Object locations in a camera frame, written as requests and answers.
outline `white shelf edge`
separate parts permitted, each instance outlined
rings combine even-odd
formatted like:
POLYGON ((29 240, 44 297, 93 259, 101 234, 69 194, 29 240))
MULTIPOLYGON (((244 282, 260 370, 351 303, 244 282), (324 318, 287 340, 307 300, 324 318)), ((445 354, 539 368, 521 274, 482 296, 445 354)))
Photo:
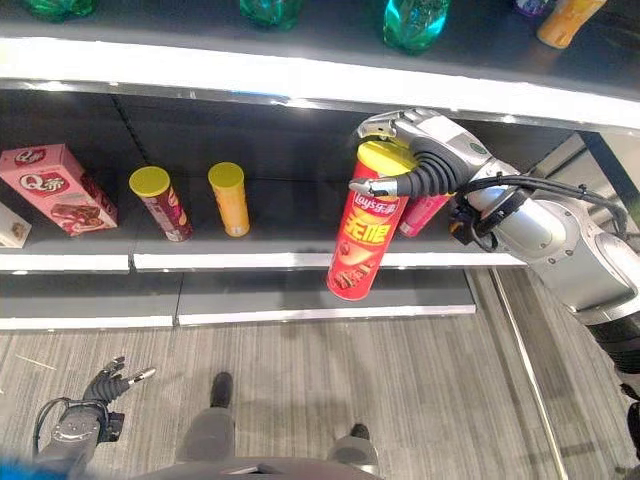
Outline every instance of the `white shelf edge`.
MULTIPOLYGON (((158 255, 134 254, 140 272, 235 270, 242 268, 327 268, 330 253, 242 253, 158 255)), ((387 253, 384 268, 523 266, 524 262, 507 253, 387 253)))
POLYGON ((351 319, 371 317, 415 317, 444 315, 473 315, 476 306, 442 305, 389 307, 317 308, 305 310, 272 310, 262 312, 198 313, 178 315, 181 326, 243 322, 289 322, 294 320, 351 319))
POLYGON ((129 273, 128 255, 56 255, 27 254, 12 255, 0 252, 0 272, 25 275, 48 272, 111 272, 129 273))
POLYGON ((0 330, 85 330, 172 327, 171 315, 148 317, 0 318, 0 330))
POLYGON ((217 90, 282 97, 273 103, 299 108, 313 107, 314 100, 415 105, 492 113, 506 123, 523 116, 640 130, 640 102, 610 96, 527 82, 167 46, 0 38, 0 79, 22 79, 21 88, 34 90, 77 90, 64 82, 122 83, 193 89, 194 99, 196 90, 217 90), (30 86, 29 80, 45 83, 30 86))

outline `green bottle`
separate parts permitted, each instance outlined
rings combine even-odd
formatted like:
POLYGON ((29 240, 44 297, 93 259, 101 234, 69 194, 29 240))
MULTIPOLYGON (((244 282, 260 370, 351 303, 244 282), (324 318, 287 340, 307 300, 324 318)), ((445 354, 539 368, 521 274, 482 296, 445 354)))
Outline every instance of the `green bottle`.
POLYGON ((240 0, 240 12, 255 24, 289 30, 298 21, 304 0, 240 0))
POLYGON ((444 28, 451 0, 389 0, 384 41, 411 54, 424 52, 444 28))
POLYGON ((84 17, 93 13, 98 0, 24 0, 27 9, 36 17, 50 22, 84 17))

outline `red pringles-style can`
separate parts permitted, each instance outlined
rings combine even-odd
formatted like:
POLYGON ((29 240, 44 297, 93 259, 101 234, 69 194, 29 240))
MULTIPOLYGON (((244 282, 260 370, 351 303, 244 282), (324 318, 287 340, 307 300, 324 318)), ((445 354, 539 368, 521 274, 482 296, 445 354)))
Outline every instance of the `red pringles-style can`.
POLYGON ((420 197, 410 203, 400 219, 398 230, 405 237, 415 237, 427 223, 444 207, 450 195, 420 197))
MULTIPOLYGON (((353 177, 400 175, 414 166, 407 150, 390 143, 367 142, 358 148, 353 177)), ((369 294, 407 200, 407 197, 374 198, 349 192, 327 276, 331 292, 353 301, 369 294)))
POLYGON ((160 228, 172 242, 191 237, 193 229, 166 170, 139 168, 129 177, 129 187, 140 197, 160 228))

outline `yellow chip can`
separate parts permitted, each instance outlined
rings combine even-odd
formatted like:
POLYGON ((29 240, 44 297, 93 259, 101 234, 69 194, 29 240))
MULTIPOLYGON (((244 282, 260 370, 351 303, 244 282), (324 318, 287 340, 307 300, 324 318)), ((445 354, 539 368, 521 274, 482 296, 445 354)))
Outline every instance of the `yellow chip can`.
POLYGON ((244 172, 230 162, 217 163, 207 174, 224 230, 231 237, 241 237, 249 231, 249 212, 244 192, 244 172))

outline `store shelf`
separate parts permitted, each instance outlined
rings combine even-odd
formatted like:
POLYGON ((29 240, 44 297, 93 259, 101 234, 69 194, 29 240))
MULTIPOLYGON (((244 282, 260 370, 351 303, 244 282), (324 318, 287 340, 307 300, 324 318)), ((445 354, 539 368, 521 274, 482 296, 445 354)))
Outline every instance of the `store shelf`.
POLYGON ((0 249, 0 273, 129 273, 129 256, 142 213, 140 202, 127 191, 123 178, 101 184, 120 187, 118 195, 110 195, 119 207, 120 226, 69 237, 0 182, 1 201, 33 225, 24 248, 0 249))
POLYGON ((369 296, 341 300, 327 290, 325 274, 245 272, 185 274, 178 305, 180 325, 313 319, 473 314, 464 273, 387 270, 369 296))
MULTIPOLYGON (((247 183, 251 231, 224 233, 211 188, 204 178, 175 179, 194 225, 193 237, 168 242, 150 216, 143 216, 133 264, 138 271, 325 269, 335 247, 346 195, 344 183, 254 180, 247 183)), ((465 247, 448 235, 441 212, 415 239, 396 235, 386 268, 523 265, 504 253, 465 247)))
MULTIPOLYGON (((335 247, 346 185, 328 182, 253 180, 247 184, 251 232, 231 238, 224 232, 206 179, 174 176, 194 225, 194 236, 169 242, 142 202, 117 184, 120 226, 69 237, 4 183, 0 198, 33 228, 23 249, 0 249, 0 274, 128 273, 236 269, 325 269, 335 247)), ((455 268, 524 265, 506 253, 465 247, 447 233, 442 212, 416 239, 397 235, 384 268, 455 268)))
POLYGON ((452 2, 441 38, 412 57, 383 45, 383 3, 311 0, 296 28, 276 32, 252 28, 232 1, 112 0, 57 25, 4 2, 1 86, 640 129, 637 52, 597 16, 558 51, 511 2, 452 2))
POLYGON ((181 275, 39 275, 0 281, 0 330, 170 327, 181 275))

